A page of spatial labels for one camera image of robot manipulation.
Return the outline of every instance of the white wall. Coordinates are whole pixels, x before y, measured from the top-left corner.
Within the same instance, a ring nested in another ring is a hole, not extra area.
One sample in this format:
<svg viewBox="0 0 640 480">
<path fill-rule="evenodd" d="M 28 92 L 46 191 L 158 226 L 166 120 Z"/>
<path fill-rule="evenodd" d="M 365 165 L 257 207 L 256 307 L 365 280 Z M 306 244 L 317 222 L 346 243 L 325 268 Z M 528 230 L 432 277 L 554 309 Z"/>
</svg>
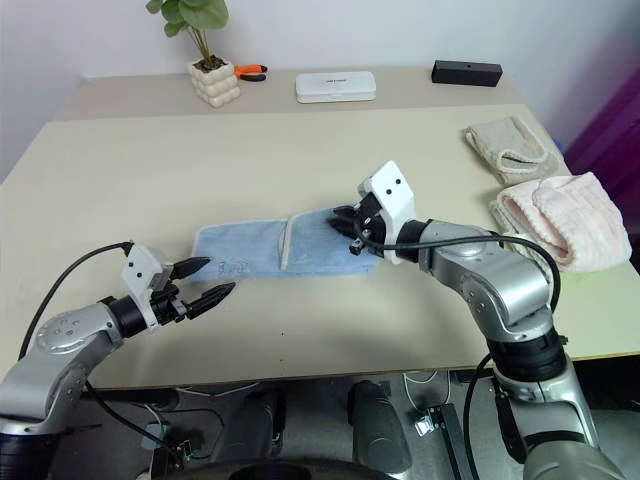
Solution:
<svg viewBox="0 0 640 480">
<path fill-rule="evenodd" d="M 0 179 L 82 76 L 180 72 L 145 0 L 2 1 Z M 640 65 L 638 0 L 227 0 L 217 53 L 271 68 L 499 62 L 568 144 Z"/>
</svg>

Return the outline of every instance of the black box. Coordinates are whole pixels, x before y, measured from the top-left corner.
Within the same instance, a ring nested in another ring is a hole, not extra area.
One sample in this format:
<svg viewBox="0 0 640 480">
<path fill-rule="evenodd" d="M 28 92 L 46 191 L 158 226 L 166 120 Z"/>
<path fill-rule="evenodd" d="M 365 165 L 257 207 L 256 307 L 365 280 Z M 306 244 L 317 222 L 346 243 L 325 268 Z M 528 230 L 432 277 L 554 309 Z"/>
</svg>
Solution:
<svg viewBox="0 0 640 480">
<path fill-rule="evenodd" d="M 502 76 L 497 63 L 450 62 L 436 60 L 431 71 L 433 83 L 495 87 Z"/>
</svg>

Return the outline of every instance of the white towel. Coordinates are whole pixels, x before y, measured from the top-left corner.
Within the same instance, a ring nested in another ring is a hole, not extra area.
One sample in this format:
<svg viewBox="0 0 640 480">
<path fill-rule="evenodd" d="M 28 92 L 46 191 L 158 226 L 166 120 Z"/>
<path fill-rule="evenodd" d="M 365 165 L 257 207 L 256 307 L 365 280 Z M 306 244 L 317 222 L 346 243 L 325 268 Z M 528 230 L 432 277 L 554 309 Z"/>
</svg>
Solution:
<svg viewBox="0 0 640 480">
<path fill-rule="evenodd" d="M 591 172 L 507 188 L 489 209 L 505 234 L 540 244 L 564 271 L 604 270 L 631 256 L 622 215 Z M 516 250 L 540 264 L 535 252 Z"/>
<path fill-rule="evenodd" d="M 519 117 L 471 125 L 463 133 L 503 185 L 548 177 L 558 168 L 555 150 Z"/>
</svg>

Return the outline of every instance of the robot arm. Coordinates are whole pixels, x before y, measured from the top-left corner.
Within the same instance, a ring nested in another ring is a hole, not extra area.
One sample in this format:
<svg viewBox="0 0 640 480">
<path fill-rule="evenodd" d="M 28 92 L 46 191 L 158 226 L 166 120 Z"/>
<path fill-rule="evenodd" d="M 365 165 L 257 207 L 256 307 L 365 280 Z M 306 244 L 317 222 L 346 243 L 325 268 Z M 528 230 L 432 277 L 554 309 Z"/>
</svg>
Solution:
<svg viewBox="0 0 640 480">
<path fill-rule="evenodd" d="M 67 419 L 91 371 L 125 338 L 169 322 L 195 318 L 220 303 L 235 284 L 178 299 L 172 280 L 208 263 L 173 264 L 159 251 L 133 245 L 122 272 L 129 294 L 57 315 L 36 333 L 32 348 L 0 384 L 0 478 L 45 478 Z"/>
<path fill-rule="evenodd" d="M 494 361 L 503 439 L 509 454 L 526 462 L 525 478 L 623 478 L 599 450 L 589 407 L 553 326 L 549 286 L 535 264 L 497 241 L 385 249 L 491 234 L 415 220 L 413 192 L 394 162 L 367 178 L 359 193 L 361 201 L 336 209 L 331 225 L 355 238 L 352 253 L 369 248 L 393 263 L 417 263 L 467 302 Z"/>
</svg>

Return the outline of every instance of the metal bracket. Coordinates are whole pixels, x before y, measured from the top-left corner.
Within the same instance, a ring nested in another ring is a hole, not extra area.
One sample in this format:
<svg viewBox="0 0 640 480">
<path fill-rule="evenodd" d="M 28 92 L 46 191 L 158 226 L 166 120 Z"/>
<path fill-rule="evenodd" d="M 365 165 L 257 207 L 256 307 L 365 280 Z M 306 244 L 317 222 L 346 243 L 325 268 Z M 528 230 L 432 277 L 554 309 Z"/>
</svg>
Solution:
<svg viewBox="0 0 640 480">
<path fill-rule="evenodd" d="M 456 407 L 452 403 L 438 405 L 429 409 L 429 415 L 434 421 L 434 428 L 439 428 L 442 432 L 442 439 L 447 447 L 454 478 L 456 480 L 473 480 L 469 460 L 464 449 L 464 438 Z"/>
<path fill-rule="evenodd" d="M 419 437 L 424 437 L 425 435 L 434 432 L 436 428 L 438 428 L 437 424 L 434 425 L 431 415 L 420 417 L 414 422 L 413 426 L 416 427 L 416 431 L 418 432 Z"/>
</svg>

